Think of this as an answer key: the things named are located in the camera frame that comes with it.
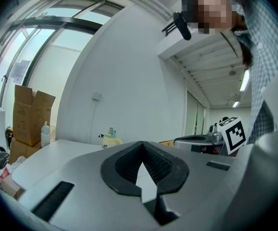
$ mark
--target white wall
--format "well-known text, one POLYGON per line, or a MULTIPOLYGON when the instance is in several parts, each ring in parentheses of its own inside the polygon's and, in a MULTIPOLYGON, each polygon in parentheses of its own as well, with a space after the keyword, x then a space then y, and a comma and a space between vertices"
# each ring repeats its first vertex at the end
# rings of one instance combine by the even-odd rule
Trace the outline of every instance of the white wall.
POLYGON ((241 119, 241 123, 243 124, 243 128, 245 133, 248 131, 249 119, 250 119, 250 111, 251 108, 232 108, 232 109, 210 109, 209 110, 209 118, 208 118, 208 129, 210 125, 215 123, 219 123, 219 120, 227 117, 239 117, 241 119))
POLYGON ((91 39, 65 85, 57 138, 88 142, 93 91, 96 104, 90 143, 114 127, 124 143, 180 137, 183 76, 156 56, 165 21, 137 5, 108 21, 91 39))

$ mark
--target ceiling light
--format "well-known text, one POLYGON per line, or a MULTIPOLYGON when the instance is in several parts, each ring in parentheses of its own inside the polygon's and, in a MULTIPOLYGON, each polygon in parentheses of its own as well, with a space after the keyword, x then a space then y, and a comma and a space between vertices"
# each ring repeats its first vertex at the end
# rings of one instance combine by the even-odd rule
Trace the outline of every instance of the ceiling light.
POLYGON ((244 74, 244 79, 243 79, 243 82, 240 86, 240 91, 245 91, 247 85, 248 85, 248 82, 249 82, 249 79, 250 79, 250 73, 249 73, 249 69, 247 69, 245 71, 245 74, 244 74))
POLYGON ((233 104, 233 108, 236 108, 236 106, 239 105, 239 103, 240 103, 239 101, 236 101, 236 102, 233 104))

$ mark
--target white table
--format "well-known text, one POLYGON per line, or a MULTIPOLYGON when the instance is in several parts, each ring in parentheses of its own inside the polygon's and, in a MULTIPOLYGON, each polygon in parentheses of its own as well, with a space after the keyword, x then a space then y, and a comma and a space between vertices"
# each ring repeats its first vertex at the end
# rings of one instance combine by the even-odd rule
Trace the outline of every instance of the white table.
POLYGON ((100 150, 102 150, 101 145, 57 140, 27 158, 14 170, 12 179, 21 188, 27 190, 71 159, 100 150))
MULTIPOLYGON (((101 145, 57 140, 27 158, 14 170, 12 179, 21 188, 28 190, 40 179, 60 168, 71 159, 100 150, 103 150, 101 145)), ((143 203, 156 197, 157 187, 143 164, 138 171, 136 185, 142 188, 143 203)))

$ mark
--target plastic bag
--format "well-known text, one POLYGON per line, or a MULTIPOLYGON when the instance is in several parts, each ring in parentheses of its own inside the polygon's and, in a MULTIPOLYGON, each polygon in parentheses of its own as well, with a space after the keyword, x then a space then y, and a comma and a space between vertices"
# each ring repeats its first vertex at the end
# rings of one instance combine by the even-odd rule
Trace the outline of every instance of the plastic bag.
POLYGON ((12 174, 25 160, 26 158, 24 156, 20 156, 12 165, 7 164, 3 169, 0 169, 0 185, 2 180, 12 174))

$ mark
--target checkered shirt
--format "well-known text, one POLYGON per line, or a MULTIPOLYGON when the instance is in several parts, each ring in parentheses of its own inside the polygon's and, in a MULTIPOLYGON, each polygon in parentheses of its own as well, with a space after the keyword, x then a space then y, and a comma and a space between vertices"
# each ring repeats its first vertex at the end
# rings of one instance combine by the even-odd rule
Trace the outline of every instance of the checkered shirt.
POLYGON ((274 131, 273 118, 263 105, 262 88, 278 72, 278 14, 267 0, 248 0, 249 12, 233 0, 237 13, 245 18, 246 31, 236 31, 237 39, 250 50, 252 108, 247 143, 254 143, 263 134, 274 131))

